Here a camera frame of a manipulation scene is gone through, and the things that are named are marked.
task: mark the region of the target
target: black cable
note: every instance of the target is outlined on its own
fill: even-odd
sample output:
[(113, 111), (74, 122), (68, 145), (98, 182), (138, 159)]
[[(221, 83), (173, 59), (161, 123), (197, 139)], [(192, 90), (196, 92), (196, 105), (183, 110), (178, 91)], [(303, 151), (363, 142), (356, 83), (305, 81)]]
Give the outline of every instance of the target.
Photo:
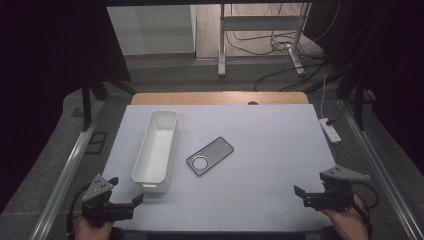
[[(340, 3), (339, 3), (339, 5), (338, 5), (338, 7), (337, 7), (337, 11), (336, 11), (336, 14), (334, 15), (334, 18), (333, 18), (333, 20), (332, 20), (332, 22), (331, 22), (331, 24), (330, 24), (330, 26), (327, 28), (327, 30), (321, 35), (321, 36), (319, 36), (318, 38), (315, 38), (315, 39), (313, 39), (313, 40), (311, 40), (309, 43), (306, 43), (305, 45), (307, 45), (307, 44), (310, 44), (310, 43), (312, 43), (312, 42), (315, 42), (316, 40), (318, 40), (318, 39), (320, 39), (320, 38), (322, 38), (327, 32), (328, 32), (328, 30), (330, 30), (331, 29), (331, 27), (333, 26), (333, 24), (334, 24), (334, 21), (336, 20), (336, 17), (337, 17), (337, 14), (338, 14), (338, 12), (339, 12), (339, 9), (340, 9)], [(303, 52), (303, 54), (304, 55), (308, 55), (308, 54), (306, 54), (306, 52), (303, 50), (303, 46), (301, 45), (301, 44), (298, 44), (298, 46), (296, 46), (296, 48), (299, 50), (299, 51), (301, 51), (301, 52)]]
[[(280, 8), (278, 10), (278, 15), (280, 15), (282, 7), (283, 7), (283, 4), (281, 3), (280, 4)], [(236, 11), (237, 11), (237, 14), (240, 15), (240, 13), (238, 11), (238, 8), (237, 8), (237, 4), (236, 4)], [(233, 15), (233, 6), (232, 6), (232, 4), (231, 4), (231, 15)], [(282, 34), (276, 34), (276, 35), (274, 35), (274, 31), (272, 31), (271, 32), (271, 35), (269, 35), (269, 36), (267, 35), (267, 36), (259, 36), (259, 37), (252, 37), (252, 38), (239, 38), (239, 37), (236, 36), (235, 31), (232, 31), (232, 32), (233, 32), (234, 38), (237, 39), (237, 40), (239, 40), (239, 41), (248, 41), (248, 40), (255, 40), (255, 39), (262, 39), (262, 38), (270, 38), (271, 51), (266, 52), (266, 53), (255, 53), (255, 52), (249, 51), (247, 49), (244, 49), (244, 48), (237, 47), (237, 46), (233, 45), (230, 42), (229, 38), (228, 38), (227, 32), (225, 32), (227, 41), (228, 41), (228, 43), (229, 43), (230, 46), (232, 46), (232, 47), (234, 47), (236, 49), (239, 49), (241, 51), (244, 51), (244, 52), (247, 52), (247, 53), (250, 53), (250, 54), (253, 54), (253, 55), (259, 55), (259, 56), (268, 55), (268, 54), (271, 54), (271, 53), (273, 53), (275, 51), (285, 51), (285, 50), (287, 50), (288, 47), (286, 45), (287, 44), (292, 44), (291, 42), (288, 42), (288, 41), (282, 41), (282, 42), (280, 42), (280, 41), (277, 41), (275, 39), (278, 38), (278, 37), (285, 37), (285, 38), (293, 39), (293, 37), (286, 36), (286, 35), (296, 33), (296, 32), (288, 32), (288, 33), (282, 33)], [(286, 44), (286, 45), (284, 46), (284, 48), (279, 48), (279, 46), (281, 44)]]
[(361, 202), (365, 205), (365, 207), (363, 207), (363, 209), (365, 209), (366, 211), (367, 211), (367, 218), (368, 219), (370, 219), (370, 209), (369, 209), (369, 207), (368, 207), (368, 204), (367, 204), (367, 202), (365, 201), (365, 199), (359, 194), (359, 193), (357, 193), (357, 192), (355, 192), (355, 191), (352, 191), (354, 194), (356, 194), (358, 197), (359, 197), (359, 199), (361, 199)]
[[(266, 35), (266, 36), (251, 37), (251, 38), (239, 38), (235, 35), (234, 31), (232, 31), (232, 32), (233, 32), (234, 38), (239, 40), (239, 41), (249, 41), (249, 40), (256, 40), (256, 39), (272, 37), (271, 35)], [(286, 38), (293, 39), (293, 37), (285, 36), (285, 35), (294, 34), (294, 33), (296, 33), (296, 32), (281, 33), (281, 34), (277, 34), (277, 35), (274, 35), (274, 36), (276, 36), (276, 37), (286, 37)]]
[(355, 201), (354, 200), (352, 200), (352, 203), (351, 203), (351, 205), (352, 205), (352, 208), (353, 209), (355, 209), (355, 211), (361, 216), (361, 218), (363, 219), (363, 221), (364, 221), (364, 225), (365, 225), (365, 228), (367, 229), (367, 233), (368, 233), (368, 238), (369, 239), (371, 239), (371, 237), (372, 237), (372, 234), (373, 234), (373, 227), (372, 227), (372, 224), (371, 224), (371, 222), (370, 222), (370, 218), (369, 218), (369, 216), (367, 216), (366, 214), (365, 214), (365, 212), (364, 212), (364, 210), (363, 209), (361, 209), (356, 203), (355, 203)]
[(90, 187), (91, 183), (88, 183), (87, 185), (81, 187), (78, 192), (75, 194), (74, 198), (72, 199), (71, 202), (71, 206), (69, 207), (69, 212), (68, 215), (66, 217), (66, 236), (68, 236), (68, 239), (73, 239), (73, 234), (74, 234), (74, 207), (75, 204), (79, 198), (79, 196), (81, 195), (81, 193), (83, 193), (84, 191), (87, 191), (87, 189)]
[(247, 50), (247, 49), (244, 49), (244, 48), (241, 48), (241, 47), (234, 46), (234, 45), (230, 42), (230, 39), (228, 39), (228, 34), (227, 34), (227, 32), (225, 32), (225, 36), (227, 37), (228, 44), (230, 44), (230, 46), (231, 46), (231, 47), (236, 48), (236, 49), (241, 50), (241, 51), (244, 51), (244, 52), (247, 52), (247, 53), (250, 53), (250, 54), (253, 54), (253, 55), (263, 56), (263, 55), (268, 55), (268, 54), (270, 54), (270, 53), (273, 53), (273, 52), (274, 52), (274, 50), (271, 50), (271, 51), (266, 52), (266, 53), (255, 53), (255, 52), (249, 51), (249, 50)]
[(271, 4), (272, 3), (268, 3), (268, 10), (266, 10), (266, 12), (264, 13), (264, 15), (266, 15), (269, 12), (269, 9), (271, 8)]
[(257, 86), (258, 86), (258, 84), (259, 84), (261, 81), (263, 81), (265, 78), (268, 78), (268, 77), (271, 77), (271, 76), (277, 75), (277, 74), (279, 74), (279, 73), (284, 73), (284, 72), (288, 72), (288, 71), (291, 71), (291, 70), (296, 70), (296, 69), (298, 69), (298, 68), (316, 67), (316, 66), (320, 66), (320, 65), (321, 65), (321, 64), (314, 64), (314, 65), (303, 66), (303, 67), (294, 67), (294, 68), (289, 68), (289, 69), (285, 69), (285, 70), (281, 70), (281, 71), (278, 71), (278, 72), (275, 72), (275, 73), (271, 73), (271, 74), (265, 75), (265, 76), (263, 76), (263, 77), (259, 78), (259, 79), (255, 82), (255, 85), (253, 86), (253, 90), (254, 90), (255, 92), (257, 92), (257, 91), (258, 91), (258, 90), (257, 90)]
[[(352, 54), (352, 51), (356, 50), (356, 48), (353, 47), (353, 46), (357, 45), (358, 41), (360, 41), (362, 39), (361, 36), (371, 26), (371, 24), (374, 22), (375, 18), (376, 18), (376, 15), (368, 16), (367, 20), (363, 21), (365, 24), (355, 33), (355, 35), (353, 35), (353, 37), (350, 37), (350, 40), (345, 45), (345, 47), (338, 49), (337, 51), (333, 52), (330, 56), (325, 55), (324, 58), (327, 59), (327, 60), (336, 60), (336, 61), (337, 61), (337, 59), (341, 59), (341, 60), (346, 59), (349, 54)], [(303, 51), (304, 45), (299, 44), (299, 46), (300, 46), (300, 48), (302, 48), (302, 51)]]
[(294, 14), (297, 14), (296, 10), (294, 10), (293, 3), (290, 3), (290, 7), (293, 9)]
[(303, 79), (302, 81), (295, 83), (295, 84), (292, 84), (292, 85), (289, 85), (289, 86), (286, 86), (286, 87), (280, 89), (279, 92), (284, 92), (284, 91), (286, 91), (290, 88), (300, 87), (300, 86), (304, 85), (309, 79), (311, 79), (311, 77), (313, 77), (325, 65), (325, 63), (326, 63), (326, 61), (322, 62), (321, 64), (310, 65), (310, 66), (319, 66), (319, 67), (317, 69), (315, 69), (315, 71), (313, 73), (309, 74), (309, 76), (306, 77), (305, 79)]
[[(346, 92), (346, 79), (344, 79), (344, 80), (343, 80), (343, 83), (344, 83), (344, 84), (343, 84), (343, 87), (344, 87), (345, 92)], [(337, 122), (337, 121), (340, 119), (340, 117), (342, 116), (342, 114), (343, 114), (343, 112), (344, 112), (344, 110), (345, 110), (345, 108), (346, 108), (346, 104), (347, 104), (347, 101), (345, 101), (345, 103), (343, 104), (342, 111), (339, 113), (339, 116), (337, 116), (337, 118), (336, 118), (336, 119), (330, 119), (330, 120), (328, 120), (328, 121), (325, 123), (327, 126), (332, 125), (333, 123)]]
[(362, 186), (365, 186), (369, 190), (371, 190), (371, 192), (374, 194), (374, 196), (375, 196), (375, 203), (373, 203), (370, 206), (367, 206), (367, 208), (369, 208), (369, 209), (375, 208), (375, 207), (377, 207), (380, 204), (380, 198), (378, 197), (378, 193), (377, 193), (377, 191), (373, 187), (371, 187), (371, 185), (366, 184), (364, 182), (352, 182), (352, 183), (350, 183), (350, 186), (353, 186), (353, 185), (362, 185)]

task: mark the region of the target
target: wooden board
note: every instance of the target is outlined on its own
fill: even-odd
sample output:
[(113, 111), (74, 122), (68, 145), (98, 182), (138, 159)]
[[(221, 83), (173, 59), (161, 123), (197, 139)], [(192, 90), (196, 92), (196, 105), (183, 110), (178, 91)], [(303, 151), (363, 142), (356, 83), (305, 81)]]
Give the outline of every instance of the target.
[(308, 104), (301, 92), (187, 92), (138, 93), (131, 105), (247, 105), (258, 104)]

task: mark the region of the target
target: white tabletop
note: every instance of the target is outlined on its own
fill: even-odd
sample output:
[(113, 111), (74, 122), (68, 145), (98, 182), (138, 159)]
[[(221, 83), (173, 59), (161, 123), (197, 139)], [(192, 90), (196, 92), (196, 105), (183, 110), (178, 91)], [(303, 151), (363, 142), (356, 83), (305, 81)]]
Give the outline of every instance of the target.
[[(164, 194), (145, 194), (126, 230), (189, 232), (317, 231), (330, 221), (305, 208), (293, 185), (323, 192), (319, 172), (334, 160), (310, 104), (128, 106), (103, 177), (119, 177), (111, 202), (141, 190), (131, 179), (150, 114), (178, 114), (172, 180)], [(198, 177), (186, 159), (224, 137), (234, 152)]]

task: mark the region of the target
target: white tray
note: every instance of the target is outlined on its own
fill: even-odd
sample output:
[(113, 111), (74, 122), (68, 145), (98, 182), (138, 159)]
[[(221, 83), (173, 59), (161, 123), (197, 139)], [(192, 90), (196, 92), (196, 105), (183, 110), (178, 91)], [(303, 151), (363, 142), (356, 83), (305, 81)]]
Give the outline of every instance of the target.
[(154, 111), (150, 115), (132, 174), (145, 192), (165, 192), (169, 188), (176, 125), (176, 112)]

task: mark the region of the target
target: aluminum rail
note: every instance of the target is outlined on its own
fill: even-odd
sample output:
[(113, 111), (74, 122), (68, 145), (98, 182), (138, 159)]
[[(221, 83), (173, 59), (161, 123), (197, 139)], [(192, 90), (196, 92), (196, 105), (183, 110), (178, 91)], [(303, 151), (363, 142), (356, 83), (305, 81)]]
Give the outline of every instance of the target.
[(384, 167), (366, 132), (362, 131), (356, 124), (354, 118), (352, 117), (353, 111), (350, 106), (348, 104), (343, 106), (344, 103), (342, 101), (340, 101), (340, 103), (342, 104), (342, 107), (346, 107), (347, 111), (344, 111), (344, 115), (348, 120), (356, 138), (358, 139), (359, 144), (367, 155), (371, 168), (376, 174), (378, 181), (380, 182), (384, 192), (387, 195), (387, 198), (392, 204), (392, 207), (395, 210), (406, 233), (408, 234), (409, 239), (423, 240), (424, 236), (422, 230), (418, 226), (417, 221), (409, 209), (405, 199), (400, 194), (392, 178)]
[(38, 219), (37, 224), (31, 234), (30, 239), (46, 239), (53, 222), (56, 218), (57, 212), (65, 198), (66, 192), (68, 191), (69, 185), (71, 184), (72, 178), (78, 165), (81, 161), (82, 155), (84, 154), (85, 148), (87, 147), (90, 137), (96, 127), (100, 111), (103, 108), (103, 101), (96, 101), (92, 110), (92, 122), (86, 132), (81, 132), (71, 154), (69, 155), (68, 161), (63, 168), (62, 173), (57, 180), (56, 186), (50, 194), (49, 200)]

